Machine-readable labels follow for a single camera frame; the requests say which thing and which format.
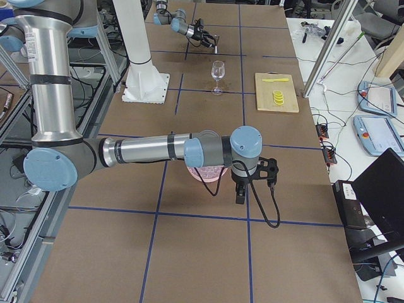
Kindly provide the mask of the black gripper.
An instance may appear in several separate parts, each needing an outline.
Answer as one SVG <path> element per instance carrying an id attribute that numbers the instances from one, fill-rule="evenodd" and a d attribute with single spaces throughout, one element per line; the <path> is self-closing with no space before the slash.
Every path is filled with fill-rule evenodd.
<path id="1" fill-rule="evenodd" d="M 213 48 L 214 43 L 217 43 L 218 36 L 212 35 L 208 31 L 204 30 L 204 21 L 199 18 L 190 24 L 191 38 L 195 41 L 199 41 L 200 44 L 207 48 Z"/>
<path id="2" fill-rule="evenodd" d="M 231 167 L 231 178 L 235 182 L 235 202 L 243 205 L 246 200 L 246 189 L 249 184 L 247 173 L 236 167 Z"/>

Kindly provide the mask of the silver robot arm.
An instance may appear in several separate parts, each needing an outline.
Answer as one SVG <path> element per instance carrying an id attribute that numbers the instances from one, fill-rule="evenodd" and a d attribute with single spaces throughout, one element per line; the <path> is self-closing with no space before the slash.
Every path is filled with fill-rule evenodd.
<path id="1" fill-rule="evenodd" d="M 25 33 L 37 132 L 23 162 L 28 180 L 60 191 L 98 169 L 124 163 L 183 160 L 188 167 L 224 166 L 232 171 L 236 201 L 263 168 L 262 137 L 241 126 L 230 136 L 210 131 L 135 139 L 86 140 L 76 128 L 67 37 L 98 32 L 95 1 L 13 1 Z"/>
<path id="2" fill-rule="evenodd" d="M 177 9 L 171 13 L 168 10 L 168 1 L 156 1 L 156 12 L 153 14 L 153 22 L 156 25 L 169 25 L 171 29 L 188 39 L 191 45 L 206 48 L 213 48 L 217 51 L 218 35 L 211 35 L 205 29 L 202 18 L 196 19 L 193 23 L 186 22 L 186 12 Z"/>

